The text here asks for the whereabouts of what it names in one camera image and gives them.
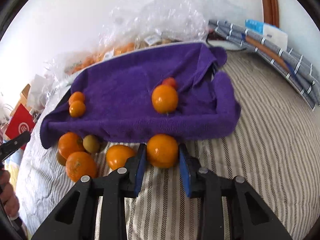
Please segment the person's left hand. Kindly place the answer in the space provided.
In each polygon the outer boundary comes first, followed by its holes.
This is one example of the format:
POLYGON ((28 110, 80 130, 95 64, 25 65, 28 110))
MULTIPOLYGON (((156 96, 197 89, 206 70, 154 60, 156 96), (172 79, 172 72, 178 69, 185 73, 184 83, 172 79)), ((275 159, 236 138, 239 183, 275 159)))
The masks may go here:
POLYGON ((9 180, 10 173, 7 170, 1 170, 1 202, 4 205, 6 214, 13 218, 18 214, 20 205, 9 180))

